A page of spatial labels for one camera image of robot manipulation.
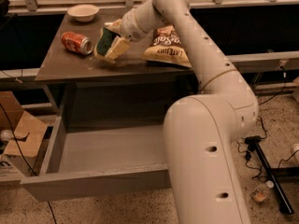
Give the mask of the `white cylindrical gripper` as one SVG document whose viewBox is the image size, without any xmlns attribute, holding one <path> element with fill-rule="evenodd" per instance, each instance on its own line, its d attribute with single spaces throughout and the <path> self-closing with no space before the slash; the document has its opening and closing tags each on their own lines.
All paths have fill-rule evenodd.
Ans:
<svg viewBox="0 0 299 224">
<path fill-rule="evenodd" d="M 105 60 L 114 63 L 130 48 L 130 40 L 137 42 L 146 36 L 146 33 L 137 24 L 135 13 L 127 12 L 122 19 L 106 22 L 100 30 L 100 35 L 121 35 L 116 36 L 108 49 Z"/>
</svg>

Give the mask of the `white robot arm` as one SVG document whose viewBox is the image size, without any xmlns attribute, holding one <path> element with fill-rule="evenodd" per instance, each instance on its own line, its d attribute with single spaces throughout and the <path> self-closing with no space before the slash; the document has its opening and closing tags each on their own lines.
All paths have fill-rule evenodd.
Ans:
<svg viewBox="0 0 299 224">
<path fill-rule="evenodd" d="M 258 102 L 238 70 L 191 15 L 188 0 L 148 0 L 100 32 L 96 57 L 114 62 L 131 43 L 172 24 L 201 91 L 173 103 L 164 150 L 179 224 L 250 224 L 231 144 L 247 134 Z"/>
</svg>

